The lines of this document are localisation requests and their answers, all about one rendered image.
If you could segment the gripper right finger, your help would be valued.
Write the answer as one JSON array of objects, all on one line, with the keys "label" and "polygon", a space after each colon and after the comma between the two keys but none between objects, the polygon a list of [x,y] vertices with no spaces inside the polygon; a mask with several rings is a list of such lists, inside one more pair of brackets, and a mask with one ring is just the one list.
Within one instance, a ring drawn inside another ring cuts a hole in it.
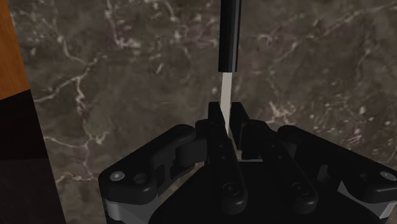
[{"label": "gripper right finger", "polygon": [[295,213],[309,214],[337,194],[375,215],[397,206],[397,171],[293,125],[277,131],[232,103],[230,127],[242,159],[261,159]]}]

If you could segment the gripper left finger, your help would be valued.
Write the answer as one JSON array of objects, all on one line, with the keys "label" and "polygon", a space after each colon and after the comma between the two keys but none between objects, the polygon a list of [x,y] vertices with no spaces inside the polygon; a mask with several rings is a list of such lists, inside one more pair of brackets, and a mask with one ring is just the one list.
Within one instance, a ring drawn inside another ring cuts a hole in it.
[{"label": "gripper left finger", "polygon": [[247,204],[244,178],[220,106],[210,102],[206,119],[195,126],[172,127],[100,173],[99,188],[108,214],[117,214],[111,204],[153,203],[200,162],[209,166],[212,197],[219,210],[241,213]]}]

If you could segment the black handled knife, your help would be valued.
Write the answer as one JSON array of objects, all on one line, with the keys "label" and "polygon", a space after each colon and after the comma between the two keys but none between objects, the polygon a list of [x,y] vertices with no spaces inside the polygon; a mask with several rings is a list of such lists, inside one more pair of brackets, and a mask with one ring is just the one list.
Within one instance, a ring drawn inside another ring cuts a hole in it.
[{"label": "black handled knife", "polygon": [[229,135],[232,76],[237,71],[242,0],[221,0],[218,71],[222,73],[220,108]]}]

